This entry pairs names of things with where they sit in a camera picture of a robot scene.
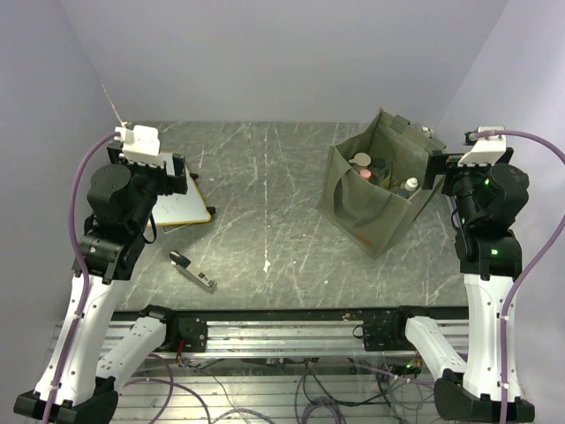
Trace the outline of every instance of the black bracket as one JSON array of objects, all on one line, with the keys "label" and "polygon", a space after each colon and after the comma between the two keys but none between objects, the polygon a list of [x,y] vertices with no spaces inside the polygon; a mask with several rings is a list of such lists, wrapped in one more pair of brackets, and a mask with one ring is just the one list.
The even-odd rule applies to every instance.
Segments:
[{"label": "black bracket", "polygon": [[183,315],[179,323],[180,338],[185,340],[184,352],[205,352],[208,339],[206,321],[197,315]]},{"label": "black bracket", "polygon": [[414,350],[405,336],[406,322],[414,316],[430,316],[427,307],[398,307],[389,319],[365,322],[363,345],[366,352]]}]

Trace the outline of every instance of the bottle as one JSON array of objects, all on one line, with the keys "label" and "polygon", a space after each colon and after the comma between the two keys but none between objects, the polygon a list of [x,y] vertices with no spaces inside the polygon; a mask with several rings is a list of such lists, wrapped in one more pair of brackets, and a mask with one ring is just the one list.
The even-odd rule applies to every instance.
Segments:
[{"label": "bottle", "polygon": [[396,190],[396,195],[403,197],[404,199],[410,198],[410,192],[405,188],[399,188],[398,190]]},{"label": "bottle", "polygon": [[359,175],[366,179],[367,181],[371,181],[373,174],[369,170],[360,170]]},{"label": "bottle", "polygon": [[350,163],[356,172],[360,172],[366,170],[367,166],[371,164],[371,156],[367,153],[357,153],[353,156],[353,159],[350,159]]},{"label": "bottle", "polygon": [[371,161],[369,171],[373,174],[372,183],[388,190],[390,185],[390,162],[384,157],[377,157]]},{"label": "bottle", "polygon": [[413,195],[416,189],[418,188],[418,179],[414,177],[408,178],[406,182],[403,183],[403,185],[401,185],[401,187],[405,188],[406,190],[411,192],[411,195]]}]

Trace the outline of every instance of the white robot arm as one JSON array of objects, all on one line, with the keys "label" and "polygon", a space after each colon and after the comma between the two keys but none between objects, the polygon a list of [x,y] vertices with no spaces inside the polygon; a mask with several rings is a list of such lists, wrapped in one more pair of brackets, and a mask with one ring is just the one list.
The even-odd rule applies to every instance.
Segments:
[{"label": "white robot arm", "polygon": [[[75,261],[71,300],[55,351],[35,389],[18,397],[15,413],[41,419],[47,406],[51,407],[50,422],[107,423],[116,409],[117,392],[147,355],[178,343],[176,313],[149,306],[139,313],[129,335],[100,358],[116,304],[132,284],[129,280],[145,245],[143,232],[157,196],[187,190],[185,159],[173,155],[174,169],[166,169],[156,129],[137,125],[133,131],[117,128],[117,133],[108,145],[111,164],[93,175],[87,196],[94,213],[86,220],[79,242],[90,283],[84,312],[75,316],[83,290]],[[79,322],[60,383],[54,388],[57,363],[74,320]],[[52,390],[56,397],[50,405]]]}]

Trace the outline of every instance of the small bottle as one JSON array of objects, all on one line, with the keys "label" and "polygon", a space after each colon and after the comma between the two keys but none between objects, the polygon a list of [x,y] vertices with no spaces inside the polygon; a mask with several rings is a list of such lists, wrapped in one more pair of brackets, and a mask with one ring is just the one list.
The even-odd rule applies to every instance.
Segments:
[{"label": "small bottle", "polygon": [[410,198],[410,192],[405,188],[399,188],[398,190],[396,190],[395,194],[399,197],[403,197],[404,199]]},{"label": "small bottle", "polygon": [[390,162],[384,157],[377,157],[371,162],[369,170],[373,174],[373,184],[388,190],[390,185]]},{"label": "small bottle", "polygon": [[366,179],[367,181],[371,181],[373,174],[369,170],[360,170],[359,175]]}]

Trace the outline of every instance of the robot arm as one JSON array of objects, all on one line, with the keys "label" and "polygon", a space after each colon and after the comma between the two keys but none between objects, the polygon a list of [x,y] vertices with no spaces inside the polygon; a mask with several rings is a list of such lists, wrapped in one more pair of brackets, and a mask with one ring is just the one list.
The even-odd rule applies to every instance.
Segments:
[{"label": "robot arm", "polygon": [[[149,306],[141,311],[129,335],[100,359],[116,304],[132,284],[129,280],[145,245],[143,232],[157,197],[187,190],[185,159],[173,155],[173,170],[166,169],[157,130],[138,125],[133,131],[117,131],[120,136],[108,146],[111,164],[94,173],[87,195],[94,213],[85,221],[79,244],[90,290],[49,416],[50,422],[59,424],[110,422],[117,393],[127,379],[150,352],[170,348],[178,339],[176,314]],[[43,415],[82,291],[76,260],[72,268],[71,300],[55,351],[35,389],[18,397],[15,413],[35,419]]]},{"label": "robot arm", "polygon": [[[479,131],[503,129],[482,127]],[[534,407],[522,399],[514,354],[514,305],[502,302],[522,272],[522,250],[509,226],[526,204],[528,176],[509,165],[504,136],[479,139],[465,155],[437,152],[424,188],[446,175],[443,193],[456,201],[456,251],[469,300],[469,353],[463,360],[428,316],[406,320],[405,336],[435,380],[444,420],[498,422],[501,413],[501,319],[508,322],[508,422],[532,422]]]}]

